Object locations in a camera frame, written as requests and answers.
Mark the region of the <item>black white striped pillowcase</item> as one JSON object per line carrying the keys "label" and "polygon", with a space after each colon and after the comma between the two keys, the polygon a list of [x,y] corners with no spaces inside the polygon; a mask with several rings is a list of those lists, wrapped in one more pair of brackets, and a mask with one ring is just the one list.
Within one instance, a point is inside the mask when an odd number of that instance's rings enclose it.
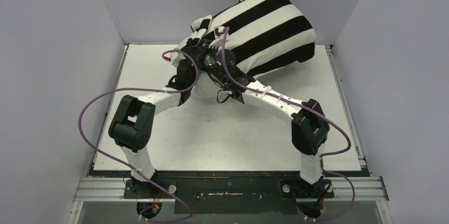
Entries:
{"label": "black white striped pillowcase", "polygon": [[316,32],[290,0],[238,0],[216,15],[191,24],[191,35],[178,48],[214,41],[217,28],[228,28],[225,47],[245,74],[258,78],[315,55]]}

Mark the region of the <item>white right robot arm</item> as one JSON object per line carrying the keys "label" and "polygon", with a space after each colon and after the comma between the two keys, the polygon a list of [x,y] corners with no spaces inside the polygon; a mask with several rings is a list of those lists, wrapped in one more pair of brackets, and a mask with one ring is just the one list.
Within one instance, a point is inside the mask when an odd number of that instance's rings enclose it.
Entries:
{"label": "white right robot arm", "polygon": [[236,66],[231,50],[202,44],[185,51],[229,98],[269,112],[290,126],[292,144],[301,154],[300,191],[306,196],[319,192],[324,175],[322,145],[330,130],[320,104],[291,99],[263,85]]}

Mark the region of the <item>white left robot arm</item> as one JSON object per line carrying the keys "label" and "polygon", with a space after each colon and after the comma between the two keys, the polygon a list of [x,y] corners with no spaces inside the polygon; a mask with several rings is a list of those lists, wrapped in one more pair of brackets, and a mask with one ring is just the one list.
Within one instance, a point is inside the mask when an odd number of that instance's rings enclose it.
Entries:
{"label": "white left robot arm", "polygon": [[197,60],[197,55],[181,59],[176,75],[161,90],[140,97],[125,95],[110,124],[109,137],[125,153],[128,163],[132,166],[131,176],[139,181],[137,189],[147,198],[158,192],[158,182],[152,179],[156,169],[147,150],[154,117],[188,100],[199,76],[200,66]]}

